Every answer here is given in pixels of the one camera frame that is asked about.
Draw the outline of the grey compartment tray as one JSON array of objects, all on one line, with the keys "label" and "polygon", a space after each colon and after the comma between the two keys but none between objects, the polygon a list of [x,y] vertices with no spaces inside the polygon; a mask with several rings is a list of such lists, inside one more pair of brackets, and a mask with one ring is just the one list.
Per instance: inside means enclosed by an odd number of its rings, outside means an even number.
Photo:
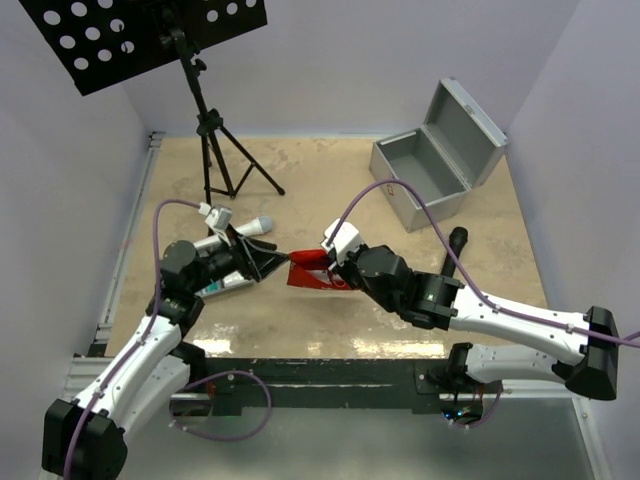
[{"label": "grey compartment tray", "polygon": [[196,295],[202,299],[208,299],[213,296],[226,294],[232,290],[248,287],[253,284],[253,280],[245,278],[239,272],[234,272],[222,279],[210,281],[204,288],[197,291]]}]

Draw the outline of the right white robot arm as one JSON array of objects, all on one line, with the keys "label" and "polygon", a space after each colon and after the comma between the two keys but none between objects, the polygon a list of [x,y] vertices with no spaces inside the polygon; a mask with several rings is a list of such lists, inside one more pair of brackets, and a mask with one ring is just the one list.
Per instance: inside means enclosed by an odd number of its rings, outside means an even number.
[{"label": "right white robot arm", "polygon": [[456,346],[444,377],[459,393],[501,380],[542,380],[601,401],[617,397],[618,331],[611,311],[562,312],[474,292],[452,277],[411,269],[382,245],[330,250],[330,270],[389,313],[425,330],[480,333],[507,347]]}]

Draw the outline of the red first aid pouch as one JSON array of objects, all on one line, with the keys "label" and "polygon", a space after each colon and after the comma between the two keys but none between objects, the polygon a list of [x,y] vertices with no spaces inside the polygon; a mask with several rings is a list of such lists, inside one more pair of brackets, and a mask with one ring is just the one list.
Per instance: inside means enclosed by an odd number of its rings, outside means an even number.
[{"label": "red first aid pouch", "polygon": [[286,284],[316,290],[350,290],[348,284],[330,271],[331,259],[323,249],[293,251],[289,254]]}]

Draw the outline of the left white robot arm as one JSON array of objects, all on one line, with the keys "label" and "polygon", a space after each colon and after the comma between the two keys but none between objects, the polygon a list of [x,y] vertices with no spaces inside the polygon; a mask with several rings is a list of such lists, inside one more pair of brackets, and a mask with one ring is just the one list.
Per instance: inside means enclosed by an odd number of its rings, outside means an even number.
[{"label": "left white robot arm", "polygon": [[260,282],[288,262],[276,245],[233,227],[211,252],[186,240],[157,253],[155,291],[138,327],[96,379],[44,416],[42,468],[64,479],[114,479],[134,431],[177,391],[207,380],[206,354],[186,342],[203,308],[200,291],[238,273]]}]

